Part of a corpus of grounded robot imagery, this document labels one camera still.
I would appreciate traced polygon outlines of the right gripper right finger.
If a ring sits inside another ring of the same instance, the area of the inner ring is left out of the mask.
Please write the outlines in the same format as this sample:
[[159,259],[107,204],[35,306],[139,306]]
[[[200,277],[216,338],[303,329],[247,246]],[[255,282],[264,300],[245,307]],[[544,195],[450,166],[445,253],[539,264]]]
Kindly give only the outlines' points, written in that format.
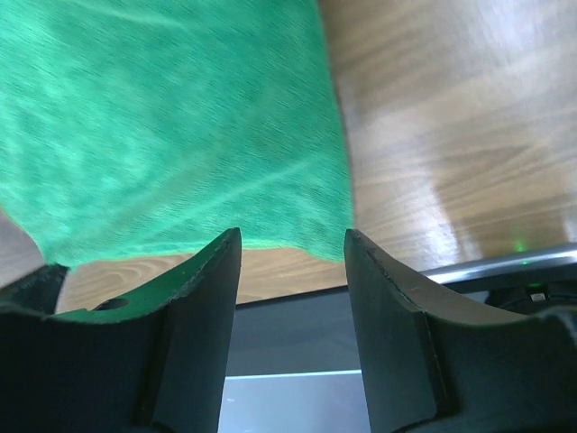
[[372,431],[575,431],[575,307],[481,304],[358,230],[344,257]]

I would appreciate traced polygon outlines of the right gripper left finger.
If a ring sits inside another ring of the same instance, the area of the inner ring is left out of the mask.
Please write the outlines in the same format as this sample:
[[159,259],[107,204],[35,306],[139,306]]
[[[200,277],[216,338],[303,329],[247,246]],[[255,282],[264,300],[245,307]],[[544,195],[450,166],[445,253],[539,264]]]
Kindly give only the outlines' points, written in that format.
[[217,431],[241,258],[232,228],[95,309],[1,308],[2,431]]

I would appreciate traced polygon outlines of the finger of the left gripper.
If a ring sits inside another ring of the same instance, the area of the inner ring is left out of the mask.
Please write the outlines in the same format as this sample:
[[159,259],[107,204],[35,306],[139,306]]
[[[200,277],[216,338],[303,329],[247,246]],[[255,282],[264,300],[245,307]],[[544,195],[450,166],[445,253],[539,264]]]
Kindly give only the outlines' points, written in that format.
[[44,265],[1,289],[1,308],[54,314],[69,268]]

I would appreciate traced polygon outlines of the green towel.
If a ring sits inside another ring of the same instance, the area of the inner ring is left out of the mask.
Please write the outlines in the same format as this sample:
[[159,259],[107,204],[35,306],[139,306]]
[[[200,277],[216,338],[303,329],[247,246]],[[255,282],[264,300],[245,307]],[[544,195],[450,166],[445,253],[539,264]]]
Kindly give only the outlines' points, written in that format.
[[315,1],[4,1],[1,208],[47,263],[340,262],[349,164]]

